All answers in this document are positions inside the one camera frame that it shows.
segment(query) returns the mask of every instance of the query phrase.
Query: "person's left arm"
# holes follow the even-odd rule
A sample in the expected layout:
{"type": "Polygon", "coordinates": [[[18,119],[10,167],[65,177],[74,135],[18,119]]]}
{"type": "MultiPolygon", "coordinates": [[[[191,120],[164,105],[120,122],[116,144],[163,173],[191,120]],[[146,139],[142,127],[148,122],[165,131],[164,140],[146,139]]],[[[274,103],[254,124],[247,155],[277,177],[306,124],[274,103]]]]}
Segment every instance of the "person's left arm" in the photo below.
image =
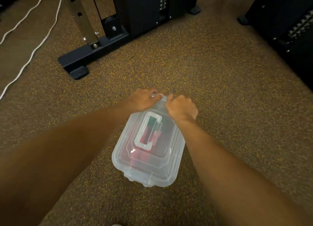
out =
{"type": "Polygon", "coordinates": [[[3,225],[38,225],[68,185],[105,147],[132,113],[162,99],[138,89],[127,99],[76,117],[20,144],[0,159],[0,219],[3,225]]]}

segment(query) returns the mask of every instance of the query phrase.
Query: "clear plastic storage box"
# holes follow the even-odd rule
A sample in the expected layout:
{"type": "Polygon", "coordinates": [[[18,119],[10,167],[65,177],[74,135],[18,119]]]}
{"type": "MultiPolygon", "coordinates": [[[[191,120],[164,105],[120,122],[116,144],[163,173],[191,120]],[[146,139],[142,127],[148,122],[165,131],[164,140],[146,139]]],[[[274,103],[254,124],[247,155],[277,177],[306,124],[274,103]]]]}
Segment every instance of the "clear plastic storage box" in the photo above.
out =
{"type": "Polygon", "coordinates": [[[145,187],[175,181],[185,146],[165,103],[166,96],[147,111],[131,114],[112,153],[114,166],[145,187]]]}

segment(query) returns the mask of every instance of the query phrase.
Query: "white rope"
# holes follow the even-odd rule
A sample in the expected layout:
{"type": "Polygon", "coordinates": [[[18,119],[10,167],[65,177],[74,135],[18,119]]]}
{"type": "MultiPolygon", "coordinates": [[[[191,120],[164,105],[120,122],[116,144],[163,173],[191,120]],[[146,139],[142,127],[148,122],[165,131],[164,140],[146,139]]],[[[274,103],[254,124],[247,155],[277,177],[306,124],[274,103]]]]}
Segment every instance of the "white rope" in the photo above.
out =
{"type": "Polygon", "coordinates": [[[1,40],[1,42],[0,42],[0,45],[4,42],[5,37],[6,37],[10,32],[12,32],[13,30],[15,30],[15,29],[20,25],[20,23],[22,23],[22,22],[27,18],[27,16],[29,15],[29,13],[30,13],[34,8],[36,8],[36,7],[40,4],[41,1],[42,1],[42,0],[39,0],[38,3],[37,3],[33,8],[31,8],[31,9],[27,12],[27,14],[24,16],[24,18],[22,18],[22,19],[15,25],[14,28],[12,28],[11,30],[7,31],[7,32],[3,35],[3,38],[2,38],[2,40],[1,40]]]}
{"type": "Polygon", "coordinates": [[[17,76],[13,81],[11,81],[11,82],[4,88],[4,90],[3,90],[3,92],[2,92],[2,94],[1,94],[1,96],[0,96],[0,101],[1,101],[1,99],[3,98],[3,96],[4,96],[5,92],[6,92],[6,90],[8,89],[8,87],[9,87],[11,84],[13,84],[15,81],[17,81],[17,79],[21,76],[21,74],[22,74],[24,68],[31,62],[31,60],[32,60],[32,58],[33,58],[35,52],[38,50],[38,48],[40,48],[40,47],[43,45],[43,43],[44,43],[44,42],[47,40],[47,38],[49,37],[51,30],[53,29],[53,27],[54,27],[55,24],[57,23],[57,20],[58,20],[58,13],[59,13],[59,10],[60,10],[61,2],[62,2],[62,0],[60,0],[60,2],[59,2],[57,14],[55,15],[55,22],[54,22],[54,24],[52,25],[52,27],[50,28],[48,34],[47,34],[46,37],[42,40],[42,42],[35,48],[35,50],[33,50],[32,54],[30,55],[30,58],[29,58],[28,62],[26,62],[26,64],[23,65],[23,67],[21,68],[20,72],[18,73],[18,76],[17,76]]]}

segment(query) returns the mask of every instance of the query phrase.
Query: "brown floor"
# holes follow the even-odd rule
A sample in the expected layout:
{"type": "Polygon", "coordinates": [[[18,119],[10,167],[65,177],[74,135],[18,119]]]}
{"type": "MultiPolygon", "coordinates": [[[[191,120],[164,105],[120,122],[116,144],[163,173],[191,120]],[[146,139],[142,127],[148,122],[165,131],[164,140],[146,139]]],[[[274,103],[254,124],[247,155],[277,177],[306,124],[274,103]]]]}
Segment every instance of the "brown floor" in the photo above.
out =
{"type": "MultiPolygon", "coordinates": [[[[1,91],[48,32],[58,1],[43,0],[0,46],[1,91]]],[[[82,1],[100,31],[92,0],[82,1]]],[[[103,17],[114,13],[112,0],[97,2],[103,17]]],[[[80,81],[57,62],[84,44],[62,3],[50,38],[0,102],[0,152],[139,86],[153,86],[194,98],[201,126],[313,212],[313,94],[251,27],[236,22],[252,2],[198,0],[200,14],[170,21],[99,59],[80,81]]],[[[1,37],[36,3],[19,0],[3,13],[1,37]]],[[[145,188],[123,177],[111,161],[122,129],[42,225],[219,224],[186,148],[170,187],[145,188]]]]}

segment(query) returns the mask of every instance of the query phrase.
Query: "forearm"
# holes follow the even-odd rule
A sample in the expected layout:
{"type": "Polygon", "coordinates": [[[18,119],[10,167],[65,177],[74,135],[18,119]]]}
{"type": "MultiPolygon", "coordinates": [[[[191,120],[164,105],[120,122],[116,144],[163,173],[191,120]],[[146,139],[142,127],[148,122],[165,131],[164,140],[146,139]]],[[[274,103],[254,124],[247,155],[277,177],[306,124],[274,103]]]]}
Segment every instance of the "forearm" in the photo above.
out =
{"type": "Polygon", "coordinates": [[[195,121],[178,122],[198,175],[230,225],[301,225],[296,205],[195,121]]]}
{"type": "Polygon", "coordinates": [[[16,215],[24,214],[19,218],[24,225],[37,225],[130,114],[121,101],[65,122],[9,153],[0,163],[2,220],[13,225],[16,215]]]}

